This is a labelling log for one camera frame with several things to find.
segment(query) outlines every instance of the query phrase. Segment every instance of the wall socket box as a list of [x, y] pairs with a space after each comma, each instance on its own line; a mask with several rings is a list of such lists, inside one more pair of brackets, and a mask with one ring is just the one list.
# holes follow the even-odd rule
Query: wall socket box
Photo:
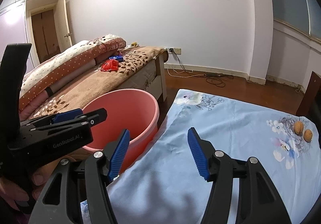
[[171, 52], [174, 52], [176, 55], [181, 55], [182, 54], [182, 49], [181, 48], [168, 47], [167, 51], [170, 54], [172, 54]]

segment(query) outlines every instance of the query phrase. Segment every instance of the door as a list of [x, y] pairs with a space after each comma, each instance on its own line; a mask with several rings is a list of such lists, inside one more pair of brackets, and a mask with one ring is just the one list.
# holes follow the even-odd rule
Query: door
[[54, 11], [47, 10], [31, 16], [33, 37], [40, 63], [60, 54]]
[[66, 0], [58, 0], [54, 9], [54, 17], [59, 47], [61, 52], [64, 52], [73, 45], [68, 26]]
[[[0, 63], [7, 44], [27, 43], [24, 3], [0, 14]], [[34, 69], [31, 56], [27, 61], [27, 73]]]

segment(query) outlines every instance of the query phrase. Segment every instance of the yellow object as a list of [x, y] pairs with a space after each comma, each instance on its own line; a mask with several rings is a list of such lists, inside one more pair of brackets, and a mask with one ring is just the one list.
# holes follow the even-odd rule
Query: yellow object
[[304, 132], [303, 138], [304, 138], [304, 140], [305, 140], [306, 142], [311, 142], [312, 136], [313, 136], [312, 131], [311, 131], [310, 129], [307, 129], [307, 130]]
[[297, 121], [295, 124], [294, 124], [294, 132], [297, 134], [297, 135], [301, 135], [302, 132], [303, 132], [303, 128], [304, 128], [304, 125], [301, 121]]

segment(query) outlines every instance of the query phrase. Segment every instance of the electrical cable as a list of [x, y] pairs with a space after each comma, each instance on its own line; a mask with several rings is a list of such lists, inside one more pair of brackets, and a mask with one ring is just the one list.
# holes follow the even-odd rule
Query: electrical cable
[[[225, 75], [225, 74], [217, 74], [217, 73], [208, 73], [208, 74], [202, 74], [202, 75], [197, 75], [197, 74], [193, 74], [193, 72], [189, 72], [184, 65], [182, 64], [181, 60], [179, 59], [178, 55], [174, 52], [174, 51], [170, 51], [170, 53], [174, 54], [179, 62], [180, 67], [182, 68], [183, 72], [186, 72], [189, 74], [189, 76], [174, 76], [171, 75], [169, 70], [167, 69], [167, 72], [170, 76], [172, 77], [181, 77], [181, 78], [189, 78], [189, 77], [201, 77], [201, 78], [205, 78], [206, 82], [211, 84], [211, 85], [215, 85], [217, 87], [223, 88], [226, 86], [226, 83], [222, 80], [222, 78], [228, 78], [228, 79], [233, 79], [234, 76], [232, 75]], [[181, 74], [183, 72], [177, 72], [176, 70], [173, 69], [174, 72], [176, 72], [177, 74]]]

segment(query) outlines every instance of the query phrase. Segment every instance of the black cable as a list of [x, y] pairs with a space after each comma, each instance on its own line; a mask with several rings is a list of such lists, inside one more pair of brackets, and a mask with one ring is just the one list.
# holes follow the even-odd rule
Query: black cable
[[215, 85], [217, 87], [223, 88], [226, 86], [226, 83], [222, 80], [222, 78], [228, 78], [228, 79], [234, 79], [234, 76], [232, 75], [225, 75], [225, 74], [217, 74], [217, 73], [208, 73], [205, 75], [195, 75], [188, 71], [184, 65], [182, 64], [181, 60], [179, 59], [178, 55], [174, 51], [170, 51], [172, 54], [174, 54], [177, 57], [177, 60], [179, 62], [180, 67], [183, 69], [183, 71], [187, 72], [188, 74], [194, 76], [194, 77], [202, 77], [206, 78], [206, 82]]

